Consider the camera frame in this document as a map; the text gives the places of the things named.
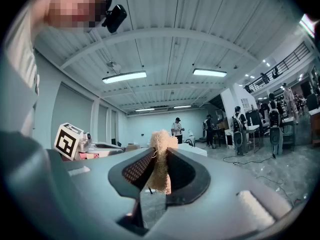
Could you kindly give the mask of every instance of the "ceiling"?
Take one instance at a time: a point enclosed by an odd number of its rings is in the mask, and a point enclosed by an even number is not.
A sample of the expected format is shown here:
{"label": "ceiling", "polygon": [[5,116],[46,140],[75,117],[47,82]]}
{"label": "ceiling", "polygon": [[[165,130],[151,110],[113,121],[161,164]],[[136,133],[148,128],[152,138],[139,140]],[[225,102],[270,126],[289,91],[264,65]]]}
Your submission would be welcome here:
{"label": "ceiling", "polygon": [[[298,24],[290,0],[113,0],[128,17],[118,31],[89,33],[47,27],[35,48],[69,77],[115,107],[202,106],[269,56]],[[116,74],[145,70],[147,77],[104,84]],[[227,76],[192,74],[217,69]]]}

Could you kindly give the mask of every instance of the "white shirt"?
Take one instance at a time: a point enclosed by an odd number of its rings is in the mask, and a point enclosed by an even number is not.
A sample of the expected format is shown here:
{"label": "white shirt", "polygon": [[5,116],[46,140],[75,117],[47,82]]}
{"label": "white shirt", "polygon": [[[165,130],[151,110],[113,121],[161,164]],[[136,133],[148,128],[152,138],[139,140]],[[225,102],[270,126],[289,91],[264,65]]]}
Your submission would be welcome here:
{"label": "white shirt", "polygon": [[288,90],[284,90],[283,97],[286,101],[292,102],[295,100],[294,94],[292,93],[292,90],[290,88],[288,88]]}
{"label": "white shirt", "polygon": [[[4,54],[11,66],[10,70],[15,70],[21,79],[25,82],[27,88],[39,95],[40,78],[37,74],[36,58],[32,44],[31,30],[31,6],[30,1],[17,14],[11,24],[3,44]],[[34,126],[35,109],[28,108],[28,111],[22,112],[27,115],[23,120],[20,132],[26,136],[31,136]]]}
{"label": "white shirt", "polygon": [[23,8],[10,26],[4,41],[4,53],[28,87],[35,88],[37,65],[31,38],[30,10],[30,6]]}
{"label": "white shirt", "polygon": [[180,131],[180,130],[182,129],[182,126],[181,126],[181,124],[180,124],[179,122],[178,122],[178,123],[174,122],[174,123],[172,124],[172,126],[171,126],[171,129],[177,130],[177,131],[174,131],[174,132],[173,132],[173,136],[180,136],[180,135],[182,135],[182,132]]}

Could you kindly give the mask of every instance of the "black and white marker cube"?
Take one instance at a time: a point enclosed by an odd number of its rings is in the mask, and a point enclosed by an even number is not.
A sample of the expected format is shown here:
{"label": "black and white marker cube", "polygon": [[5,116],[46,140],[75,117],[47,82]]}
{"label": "black and white marker cube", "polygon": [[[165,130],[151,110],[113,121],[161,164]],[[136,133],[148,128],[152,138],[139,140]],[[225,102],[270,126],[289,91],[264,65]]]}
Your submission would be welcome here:
{"label": "black and white marker cube", "polygon": [[70,123],[61,124],[55,137],[54,149],[66,158],[73,160],[83,133],[83,130]]}

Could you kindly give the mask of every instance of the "arched ceiling beam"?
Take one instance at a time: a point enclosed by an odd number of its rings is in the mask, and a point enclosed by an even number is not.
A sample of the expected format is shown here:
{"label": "arched ceiling beam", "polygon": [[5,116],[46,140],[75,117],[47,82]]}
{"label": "arched ceiling beam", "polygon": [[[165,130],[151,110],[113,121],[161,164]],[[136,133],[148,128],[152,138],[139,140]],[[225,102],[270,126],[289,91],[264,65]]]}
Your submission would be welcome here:
{"label": "arched ceiling beam", "polygon": [[[151,92],[151,91],[165,91],[165,90],[180,90],[180,89],[222,89],[225,88],[223,83],[177,83],[177,84],[162,84],[132,87],[134,93]],[[100,98],[111,97],[115,95],[132,94],[129,89],[113,90],[101,93]]]}
{"label": "arched ceiling beam", "polygon": [[67,58],[64,63],[60,66],[61,69],[66,68],[70,64],[76,62],[83,56],[90,54],[98,49],[101,49],[106,46],[111,46],[117,43],[141,39],[141,38],[159,38],[159,37],[177,37],[177,38],[190,38],[196,39],[203,42],[212,43],[218,46],[222,46],[224,48],[235,51],[239,54],[243,54],[243,56],[253,60],[258,61],[258,59],[247,52],[245,49],[240,46],[227,41],[221,37],[203,33],[196,30],[184,29],[184,28],[174,28],[174,27],[154,27],[154,28],[141,28],[135,29],[131,31],[121,32],[118,34],[114,34],[108,37],[103,38],[102,40],[95,41],[86,47],[80,49],[69,58]]}
{"label": "arched ceiling beam", "polygon": [[[157,102],[149,102],[149,103],[143,103],[143,106],[145,108],[148,107],[155,107],[155,106],[167,106],[167,105],[173,105],[173,106],[179,106],[179,105],[190,105],[193,101],[195,101],[195,98],[190,99],[178,99],[178,100],[168,100],[168,101],[157,101]],[[197,103],[204,102],[204,98],[198,99]],[[130,105],[122,105],[120,106],[122,110],[130,110],[130,109],[140,109],[140,104],[130,104]]]}

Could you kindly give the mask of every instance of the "backpack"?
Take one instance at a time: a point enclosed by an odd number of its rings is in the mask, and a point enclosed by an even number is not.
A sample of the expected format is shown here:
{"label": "backpack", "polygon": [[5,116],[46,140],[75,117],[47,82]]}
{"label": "backpack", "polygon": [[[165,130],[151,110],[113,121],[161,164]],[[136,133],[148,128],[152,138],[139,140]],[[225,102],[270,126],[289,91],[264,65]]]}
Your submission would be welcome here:
{"label": "backpack", "polygon": [[238,114],[238,116],[236,116],[236,113],[234,113],[233,117],[232,117],[232,123],[233,123],[233,132],[241,132],[243,129],[243,124],[241,123],[241,121],[239,120],[240,118],[240,113]]}
{"label": "backpack", "polygon": [[270,112],[269,112],[269,121],[270,121],[270,127],[280,127],[280,114],[277,108],[272,108],[271,105]]}

